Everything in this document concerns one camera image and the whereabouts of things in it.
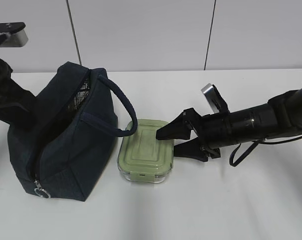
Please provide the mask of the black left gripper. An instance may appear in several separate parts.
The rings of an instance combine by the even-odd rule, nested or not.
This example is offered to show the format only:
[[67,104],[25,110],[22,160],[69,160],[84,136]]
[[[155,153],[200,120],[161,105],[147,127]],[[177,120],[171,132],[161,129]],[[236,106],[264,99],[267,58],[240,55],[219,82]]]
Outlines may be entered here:
[[0,59],[0,121],[9,125],[34,125],[36,97],[11,79],[12,69]]

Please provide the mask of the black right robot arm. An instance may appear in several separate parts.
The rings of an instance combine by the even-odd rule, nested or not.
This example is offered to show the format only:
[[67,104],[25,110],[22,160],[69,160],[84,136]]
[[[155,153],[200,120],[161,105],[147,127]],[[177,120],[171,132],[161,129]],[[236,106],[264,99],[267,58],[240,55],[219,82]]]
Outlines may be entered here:
[[236,167],[259,144],[274,145],[302,139],[302,88],[291,90],[255,107],[230,112],[225,100],[213,84],[201,92],[213,114],[199,115],[193,108],[182,111],[172,122],[156,132],[156,139],[185,140],[174,146],[174,156],[207,162],[220,158],[222,147],[251,142],[248,149],[234,159],[238,149],[229,157],[229,164]]

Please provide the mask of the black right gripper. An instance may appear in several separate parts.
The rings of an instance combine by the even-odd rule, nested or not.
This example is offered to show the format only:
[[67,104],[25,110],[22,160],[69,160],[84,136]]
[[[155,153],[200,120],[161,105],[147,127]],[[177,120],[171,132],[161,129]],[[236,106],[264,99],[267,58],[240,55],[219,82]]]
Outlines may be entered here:
[[230,112],[201,116],[193,108],[184,110],[173,121],[156,131],[157,140],[189,140],[191,130],[197,137],[174,146],[174,157],[207,162],[219,158],[220,144],[229,133]]

